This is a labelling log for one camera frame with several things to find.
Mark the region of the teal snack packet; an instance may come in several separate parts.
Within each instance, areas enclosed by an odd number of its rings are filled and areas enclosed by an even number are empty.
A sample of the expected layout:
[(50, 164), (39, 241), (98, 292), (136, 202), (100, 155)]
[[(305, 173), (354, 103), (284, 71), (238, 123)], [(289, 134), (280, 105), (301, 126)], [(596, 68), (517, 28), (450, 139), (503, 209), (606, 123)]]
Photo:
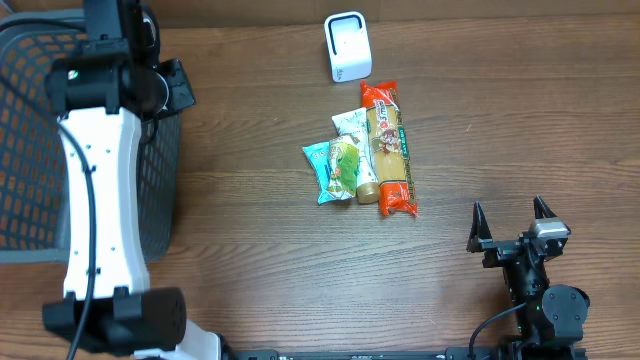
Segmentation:
[(337, 193), (332, 193), (328, 190), (331, 174), (329, 164), (330, 143), (328, 141), (305, 146), (302, 148), (302, 151), (316, 175), (316, 181), (319, 187), (317, 199), (319, 205), (355, 197), (353, 193), (349, 193), (346, 190), (339, 190)]

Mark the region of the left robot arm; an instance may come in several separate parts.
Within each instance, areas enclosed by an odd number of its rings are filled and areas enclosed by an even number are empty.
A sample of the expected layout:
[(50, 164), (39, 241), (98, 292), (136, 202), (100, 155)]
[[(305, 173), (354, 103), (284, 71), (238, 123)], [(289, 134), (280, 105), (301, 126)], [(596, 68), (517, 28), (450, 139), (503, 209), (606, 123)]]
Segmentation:
[(43, 324), (71, 353), (228, 359), (222, 337), (188, 319), (178, 288), (151, 288), (140, 241), (143, 123), (191, 107), (190, 84), (178, 61), (160, 60), (148, 7), (87, 1), (83, 13), (86, 40), (45, 83), (66, 159), (70, 251), (63, 299), (43, 307)]

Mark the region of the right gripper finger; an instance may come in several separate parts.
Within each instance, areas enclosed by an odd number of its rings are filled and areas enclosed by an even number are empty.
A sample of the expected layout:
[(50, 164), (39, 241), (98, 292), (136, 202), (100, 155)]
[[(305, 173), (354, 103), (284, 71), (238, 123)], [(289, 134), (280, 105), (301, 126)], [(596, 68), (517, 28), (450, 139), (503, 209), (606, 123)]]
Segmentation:
[(493, 241), (493, 236), (489, 229), (486, 217), (479, 201), (473, 206), (473, 219), (467, 241), (466, 250), (468, 252), (481, 252), (484, 246)]
[(545, 201), (537, 195), (533, 199), (534, 215), (536, 219), (554, 218), (556, 214), (548, 207)]

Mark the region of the orange spaghetti packet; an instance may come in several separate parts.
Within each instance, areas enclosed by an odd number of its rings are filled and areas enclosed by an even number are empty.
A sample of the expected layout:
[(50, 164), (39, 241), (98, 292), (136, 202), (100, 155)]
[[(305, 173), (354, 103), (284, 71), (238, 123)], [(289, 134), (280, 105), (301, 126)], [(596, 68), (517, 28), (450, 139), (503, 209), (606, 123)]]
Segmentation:
[(373, 86), (362, 81), (360, 91), (379, 183), (379, 209), (384, 216), (405, 212), (417, 217), (418, 200), (397, 84), (392, 81)]

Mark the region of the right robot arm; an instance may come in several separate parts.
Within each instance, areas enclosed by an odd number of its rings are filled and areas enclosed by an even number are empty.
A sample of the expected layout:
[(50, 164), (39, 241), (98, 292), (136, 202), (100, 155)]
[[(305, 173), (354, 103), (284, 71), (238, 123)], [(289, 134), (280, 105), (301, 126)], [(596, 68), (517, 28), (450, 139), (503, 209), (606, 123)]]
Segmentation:
[[(576, 349), (583, 339), (590, 298), (583, 290), (553, 285), (545, 262), (563, 254), (571, 229), (537, 196), (533, 199), (535, 219), (515, 240), (493, 238), (480, 202), (473, 207), (473, 220), (466, 250), (482, 253), (485, 268), (500, 268), (512, 306), (482, 322), (472, 333), (468, 359), (584, 359)], [(484, 350), (476, 341), (489, 325), (513, 314), (518, 333), (501, 338)]]

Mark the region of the green drink carton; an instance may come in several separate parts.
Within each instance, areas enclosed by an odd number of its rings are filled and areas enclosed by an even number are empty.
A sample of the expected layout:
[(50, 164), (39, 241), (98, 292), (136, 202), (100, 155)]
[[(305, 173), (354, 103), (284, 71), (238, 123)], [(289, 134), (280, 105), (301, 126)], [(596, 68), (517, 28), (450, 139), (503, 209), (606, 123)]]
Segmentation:
[(341, 135), (329, 142), (329, 185), (327, 191), (337, 200), (356, 196), (359, 149), (351, 135)]

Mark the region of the white cosmetic tube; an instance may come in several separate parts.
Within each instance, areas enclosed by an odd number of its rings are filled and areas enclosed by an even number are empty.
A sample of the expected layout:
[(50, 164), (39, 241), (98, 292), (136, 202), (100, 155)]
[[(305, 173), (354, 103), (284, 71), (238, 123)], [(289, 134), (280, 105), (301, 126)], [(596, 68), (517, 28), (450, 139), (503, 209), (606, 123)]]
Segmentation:
[(340, 136), (350, 135), (359, 149), (359, 165), (356, 194), (361, 204), (379, 201), (380, 189), (374, 161), (369, 144), (368, 120), (366, 108), (344, 112), (332, 117), (336, 131)]

